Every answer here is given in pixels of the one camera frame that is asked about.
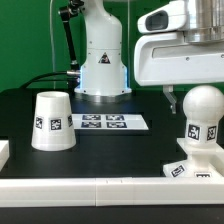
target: black table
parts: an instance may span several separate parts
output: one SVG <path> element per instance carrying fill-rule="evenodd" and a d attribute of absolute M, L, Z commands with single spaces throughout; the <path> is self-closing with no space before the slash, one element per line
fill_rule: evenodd
<path fill-rule="evenodd" d="M 130 100 L 100 104 L 71 96 L 73 113 L 141 114 L 149 130 L 75 130 L 77 144 L 62 152 L 31 147 L 36 94 L 11 89 L 0 94 L 0 139 L 9 139 L 10 158 L 0 178 L 161 177 L 163 164 L 186 159 L 176 144 L 184 137 L 185 92 L 175 93 L 173 115 L 162 92 L 135 91 Z M 223 119 L 218 143 L 223 145 Z M 223 205 L 1 208 L 2 223 L 223 223 Z"/>

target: white sphere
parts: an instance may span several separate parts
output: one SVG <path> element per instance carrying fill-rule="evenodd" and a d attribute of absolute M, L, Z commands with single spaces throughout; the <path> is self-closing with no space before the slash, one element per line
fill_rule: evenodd
<path fill-rule="evenodd" d="M 190 120 L 218 121 L 224 114 L 224 96 L 213 86 L 198 86 L 185 96 L 183 109 Z"/>

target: white cup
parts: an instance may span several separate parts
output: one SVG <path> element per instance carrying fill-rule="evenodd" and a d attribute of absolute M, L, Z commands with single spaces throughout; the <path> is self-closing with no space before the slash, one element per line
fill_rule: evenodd
<path fill-rule="evenodd" d="M 43 151 L 59 151 L 76 144 L 69 95 L 64 92 L 37 94 L 32 146 Z"/>

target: green background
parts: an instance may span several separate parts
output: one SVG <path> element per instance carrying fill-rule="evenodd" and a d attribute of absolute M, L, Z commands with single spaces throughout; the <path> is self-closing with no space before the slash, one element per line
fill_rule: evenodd
<path fill-rule="evenodd" d="M 139 88 L 134 80 L 134 47 L 141 34 L 137 20 L 142 15 L 167 4 L 168 0 L 137 0 L 130 2 L 130 24 L 128 3 L 105 2 L 108 12 L 118 17 L 123 25 L 122 61 L 128 67 L 130 86 Z M 56 71 L 68 70 L 70 59 L 58 9 L 66 6 L 67 0 L 54 0 L 53 30 Z M 53 71 L 50 41 L 50 0 L 1 0 L 0 13 L 0 91 L 17 88 L 31 78 Z M 85 24 L 82 15 L 71 20 L 77 59 L 85 61 Z M 35 83 L 31 87 L 65 87 L 64 83 Z"/>

